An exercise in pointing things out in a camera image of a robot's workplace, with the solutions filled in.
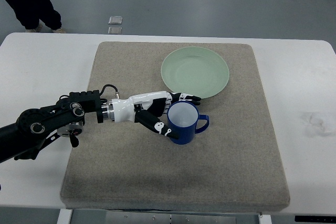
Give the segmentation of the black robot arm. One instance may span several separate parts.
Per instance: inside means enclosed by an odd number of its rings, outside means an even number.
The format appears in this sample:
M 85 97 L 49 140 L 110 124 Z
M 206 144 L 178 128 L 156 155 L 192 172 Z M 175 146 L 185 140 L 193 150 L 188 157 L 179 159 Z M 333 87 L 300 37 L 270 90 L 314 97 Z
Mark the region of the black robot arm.
M 54 105 L 22 112 L 15 123 L 1 128 L 1 162 L 11 158 L 35 159 L 43 148 L 60 137 L 54 131 L 71 123 L 84 123 L 86 113 L 95 112 L 98 123 L 102 123 L 102 105 L 107 100 L 101 96 L 107 87 L 119 96 L 116 86 L 106 84 L 101 91 L 71 92 L 62 95 Z

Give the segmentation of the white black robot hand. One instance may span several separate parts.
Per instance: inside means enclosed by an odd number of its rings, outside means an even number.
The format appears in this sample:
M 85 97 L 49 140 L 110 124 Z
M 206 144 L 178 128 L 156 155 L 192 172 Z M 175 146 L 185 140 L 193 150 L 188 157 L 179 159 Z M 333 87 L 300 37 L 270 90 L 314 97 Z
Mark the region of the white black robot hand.
M 201 98 L 186 94 L 167 91 L 138 94 L 126 100 L 112 99 L 104 107 L 104 117 L 116 123 L 130 121 L 140 123 L 150 131 L 177 140 L 177 130 L 171 129 L 160 120 L 169 107 L 179 101 L 187 101 L 200 105 Z

